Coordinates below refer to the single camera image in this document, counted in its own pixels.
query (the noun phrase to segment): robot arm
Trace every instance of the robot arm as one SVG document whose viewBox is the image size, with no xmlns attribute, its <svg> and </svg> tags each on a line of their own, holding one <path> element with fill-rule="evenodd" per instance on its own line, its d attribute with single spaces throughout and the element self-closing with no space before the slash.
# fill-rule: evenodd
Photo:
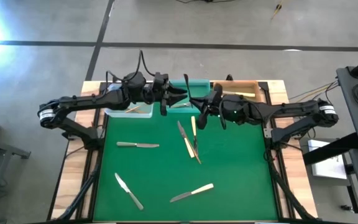
<svg viewBox="0 0 358 224">
<path fill-rule="evenodd" d="M 205 97 L 190 98 L 190 103 L 197 107 L 201 114 L 198 116 L 197 127 L 204 129 L 207 117 L 219 116 L 223 129 L 226 122 L 263 124 L 265 136 L 272 138 L 272 143 L 288 142 L 295 135 L 303 136 L 316 126 L 331 127 L 338 121 L 334 107 L 323 100 L 310 100 L 304 103 L 282 103 L 268 105 L 244 99 L 240 95 L 222 96 L 222 86 L 216 85 L 214 90 Z M 304 117 L 286 128 L 266 129 L 266 123 L 271 118 Z"/>
<path fill-rule="evenodd" d="M 41 126 L 48 129 L 60 128 L 63 136 L 75 135 L 82 139 L 85 149 L 100 146 L 96 128 L 86 128 L 67 115 L 73 111 L 91 110 L 96 108 L 109 108 L 112 110 L 125 110 L 130 103 L 144 102 L 151 104 L 160 102 L 160 112 L 167 115 L 167 106 L 185 99 L 187 91 L 175 88 L 169 81 L 167 74 L 156 73 L 154 81 L 147 85 L 141 72 L 130 73 L 116 84 L 111 91 L 92 96 L 63 96 L 58 100 L 51 100 L 40 105 L 38 116 Z"/>
</svg>

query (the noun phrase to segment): gray floor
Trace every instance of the gray floor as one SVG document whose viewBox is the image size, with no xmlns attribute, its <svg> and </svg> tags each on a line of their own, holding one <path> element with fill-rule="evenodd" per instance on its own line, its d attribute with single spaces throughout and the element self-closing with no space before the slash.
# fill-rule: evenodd
<svg viewBox="0 0 358 224">
<path fill-rule="evenodd" d="M 0 0 L 0 39 L 95 42 L 108 0 Z M 358 1 L 279 1 L 182 4 L 174 0 L 117 0 L 105 42 L 358 46 Z M 93 47 L 0 46 L 0 140 L 32 151 L 14 159 L 0 199 L 0 218 L 8 223 L 41 222 L 47 217 L 67 141 L 59 130 L 39 126 L 39 104 L 79 94 Z M 358 52 L 269 50 L 145 49 L 151 71 L 170 78 L 285 81 L 289 96 L 335 79 L 339 67 L 358 64 Z M 138 49 L 102 48 L 92 80 L 109 69 L 133 72 Z M 340 89 L 329 93 L 340 121 L 317 136 L 336 138 L 354 131 Z M 348 202 L 345 187 L 311 180 L 318 214 L 324 220 L 358 223 L 358 215 L 338 206 Z"/>
</svg>

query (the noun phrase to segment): green tablecloth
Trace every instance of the green tablecloth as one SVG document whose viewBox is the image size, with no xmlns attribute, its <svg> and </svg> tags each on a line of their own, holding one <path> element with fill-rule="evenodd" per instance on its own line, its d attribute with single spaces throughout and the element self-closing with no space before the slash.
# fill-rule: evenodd
<svg viewBox="0 0 358 224">
<path fill-rule="evenodd" d="M 202 164 L 190 159 L 177 127 L 193 139 L 191 113 L 150 119 L 110 118 L 103 152 L 94 221 L 276 220 L 269 168 L 263 159 L 262 128 L 209 117 L 198 130 Z M 117 141 L 156 143 L 157 148 L 117 147 Z M 140 211 L 120 188 L 117 172 L 144 206 Z M 214 188 L 170 203 L 184 192 L 213 183 Z"/>
</svg>

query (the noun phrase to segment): knife handle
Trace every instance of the knife handle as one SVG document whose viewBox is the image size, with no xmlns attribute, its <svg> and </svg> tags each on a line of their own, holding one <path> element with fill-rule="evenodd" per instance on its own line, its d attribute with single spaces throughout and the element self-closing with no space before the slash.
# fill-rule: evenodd
<svg viewBox="0 0 358 224">
<path fill-rule="evenodd" d="M 132 142 L 117 142 L 117 146 L 136 146 L 137 143 Z"/>
<path fill-rule="evenodd" d="M 197 193 L 203 192 L 205 190 L 211 189 L 213 187 L 214 187 L 214 184 L 207 184 L 205 186 L 200 187 L 197 190 L 192 191 L 191 194 L 197 194 Z"/>
<path fill-rule="evenodd" d="M 135 197 L 134 194 L 132 194 L 132 192 L 129 192 L 129 195 L 131 196 L 132 200 L 135 202 L 136 206 L 140 209 L 143 210 L 143 205 L 140 203 L 140 201 Z"/>
<path fill-rule="evenodd" d="M 186 143 L 186 148 L 187 148 L 187 151 L 189 152 L 190 158 L 194 158 L 193 148 L 191 147 L 191 144 L 189 143 L 189 140 L 187 140 L 187 138 L 185 138 L 185 143 Z"/>
<path fill-rule="evenodd" d="M 191 127 L 193 128 L 194 136 L 196 136 L 196 118 L 194 116 L 191 116 Z"/>
</svg>

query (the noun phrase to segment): wooden table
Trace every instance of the wooden table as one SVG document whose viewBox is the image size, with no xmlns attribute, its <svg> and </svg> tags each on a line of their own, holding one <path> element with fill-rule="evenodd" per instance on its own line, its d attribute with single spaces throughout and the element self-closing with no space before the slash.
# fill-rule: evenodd
<svg viewBox="0 0 358 224">
<path fill-rule="evenodd" d="M 287 92 L 283 80 L 261 80 L 260 82 L 268 83 L 270 99 L 273 105 L 280 103 L 288 103 Z M 99 93 L 100 83 L 101 82 L 99 81 L 84 82 L 81 96 L 87 96 L 91 94 L 97 95 Z M 91 126 L 94 119 L 94 114 L 95 110 L 79 111 L 76 113 L 75 121 L 85 127 Z M 104 110 L 101 110 L 99 116 L 99 124 L 103 123 L 103 118 Z M 292 123 L 292 118 L 276 119 L 276 124 L 278 128 L 287 127 Z M 293 139 L 289 143 L 295 146 L 299 146 L 299 142 Z M 67 153 L 78 149 L 82 145 L 83 144 L 80 140 L 70 141 L 68 144 Z M 282 150 L 282 153 L 285 169 L 287 172 L 288 183 L 291 191 L 294 193 L 295 197 L 299 200 L 302 206 L 306 208 L 308 213 L 310 213 L 314 217 L 317 217 L 317 211 L 311 193 L 306 168 L 303 163 L 302 153 L 297 149 L 293 149 L 290 147 L 284 148 Z M 65 162 L 63 163 L 62 167 L 62 173 L 57 183 L 56 196 L 54 198 L 54 201 L 52 201 L 52 210 L 50 218 L 59 217 L 66 210 L 67 206 L 71 204 L 71 202 L 77 195 L 81 187 L 81 181 L 83 178 L 86 154 L 87 151 L 81 149 L 78 152 L 70 155 L 67 159 L 65 159 Z M 93 170 L 95 160 L 96 156 L 94 155 L 90 171 Z M 87 217 L 88 214 L 87 211 L 89 209 L 91 188 L 89 189 L 85 197 L 83 217 Z M 288 217 L 285 196 L 281 190 L 279 190 L 279 194 L 280 202 L 283 208 L 283 216 Z"/>
</svg>

